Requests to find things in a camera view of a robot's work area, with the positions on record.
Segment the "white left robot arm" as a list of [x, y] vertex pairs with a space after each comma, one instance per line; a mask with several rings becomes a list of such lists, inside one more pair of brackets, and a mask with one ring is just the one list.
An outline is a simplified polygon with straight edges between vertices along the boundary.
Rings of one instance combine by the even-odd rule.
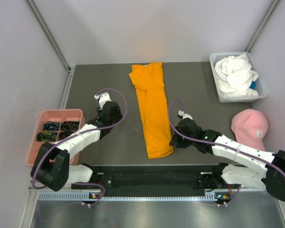
[[97, 112], [96, 118], [77, 132], [53, 144], [41, 145], [30, 173], [34, 189], [59, 191], [68, 184], [83, 184], [91, 189], [98, 184], [98, 176], [88, 165], [70, 164], [75, 155], [108, 135], [123, 118], [118, 103], [113, 101], [106, 101]]

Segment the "orange t shirt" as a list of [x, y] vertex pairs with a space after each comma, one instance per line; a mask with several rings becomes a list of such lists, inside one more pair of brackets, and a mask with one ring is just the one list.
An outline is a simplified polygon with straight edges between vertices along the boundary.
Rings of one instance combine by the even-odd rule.
[[147, 156], [166, 157], [173, 148], [162, 63], [132, 65], [129, 77], [136, 91]]

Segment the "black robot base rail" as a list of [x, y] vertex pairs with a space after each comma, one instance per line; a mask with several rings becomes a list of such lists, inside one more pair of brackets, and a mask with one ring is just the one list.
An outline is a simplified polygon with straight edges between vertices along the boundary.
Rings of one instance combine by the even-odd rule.
[[232, 187], [216, 180], [213, 165], [112, 165], [92, 166], [88, 185], [71, 185], [74, 190], [105, 188], [106, 197], [190, 197], [204, 196], [206, 191]]

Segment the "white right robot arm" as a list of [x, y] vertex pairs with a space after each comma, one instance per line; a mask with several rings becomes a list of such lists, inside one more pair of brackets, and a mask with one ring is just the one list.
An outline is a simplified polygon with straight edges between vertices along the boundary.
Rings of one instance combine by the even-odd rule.
[[175, 148], [194, 146], [203, 154], [212, 154], [234, 161], [220, 163], [212, 172], [218, 188], [237, 184], [265, 190], [285, 202], [285, 151], [265, 152], [240, 144], [214, 130], [202, 130], [191, 118], [183, 118], [173, 127], [170, 142]]

